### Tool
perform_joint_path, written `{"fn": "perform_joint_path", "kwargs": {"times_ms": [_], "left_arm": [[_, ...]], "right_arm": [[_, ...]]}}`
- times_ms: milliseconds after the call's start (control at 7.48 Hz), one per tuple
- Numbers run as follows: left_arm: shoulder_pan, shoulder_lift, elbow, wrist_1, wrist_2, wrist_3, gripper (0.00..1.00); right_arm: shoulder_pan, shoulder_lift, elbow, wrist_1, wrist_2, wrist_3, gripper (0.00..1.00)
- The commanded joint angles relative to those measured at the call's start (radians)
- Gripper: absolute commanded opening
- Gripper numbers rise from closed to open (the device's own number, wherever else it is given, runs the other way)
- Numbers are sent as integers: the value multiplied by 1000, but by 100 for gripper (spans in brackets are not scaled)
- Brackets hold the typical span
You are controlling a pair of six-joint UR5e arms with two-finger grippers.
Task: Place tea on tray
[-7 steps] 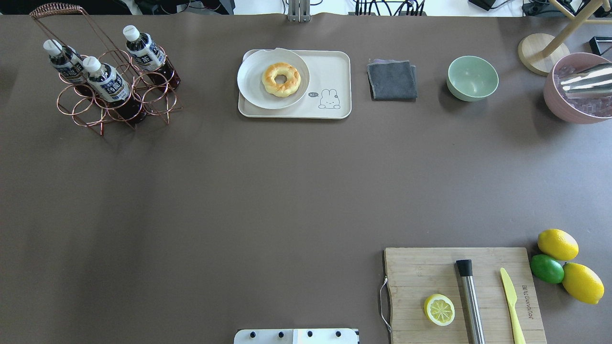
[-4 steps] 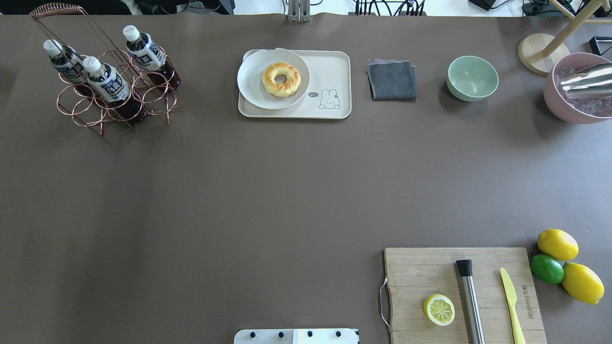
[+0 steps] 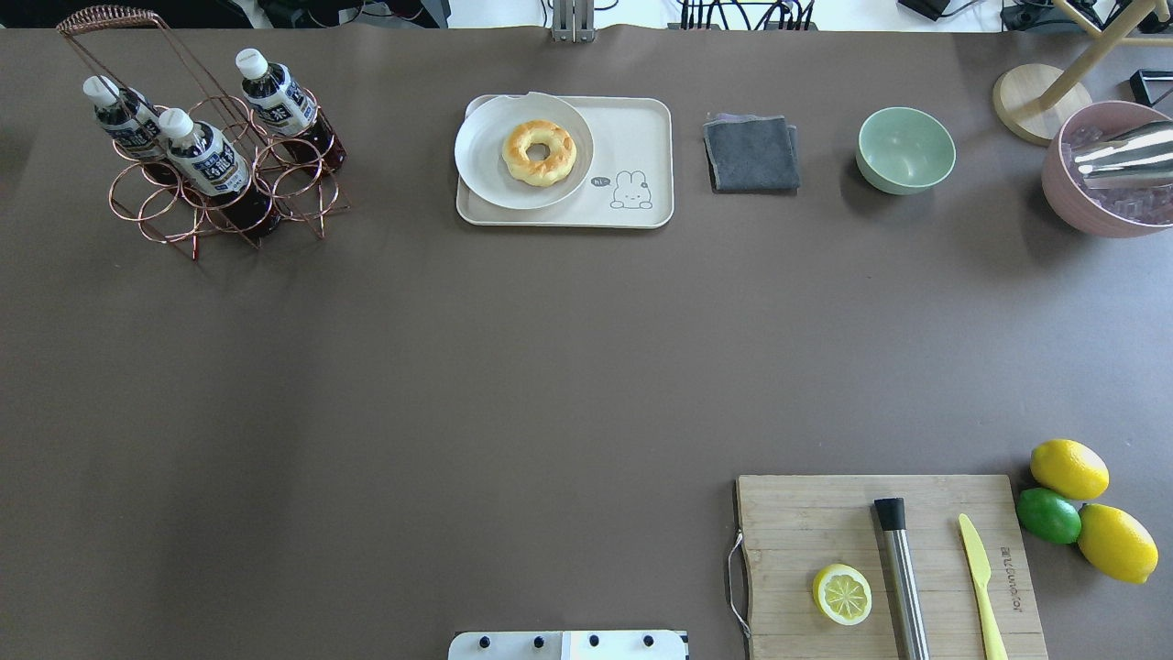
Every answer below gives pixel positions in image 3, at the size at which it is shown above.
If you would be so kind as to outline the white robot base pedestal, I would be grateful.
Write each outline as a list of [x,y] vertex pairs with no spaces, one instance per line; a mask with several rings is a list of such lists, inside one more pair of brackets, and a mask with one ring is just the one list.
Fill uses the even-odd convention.
[[448,659],[689,659],[687,633],[663,628],[465,632]]

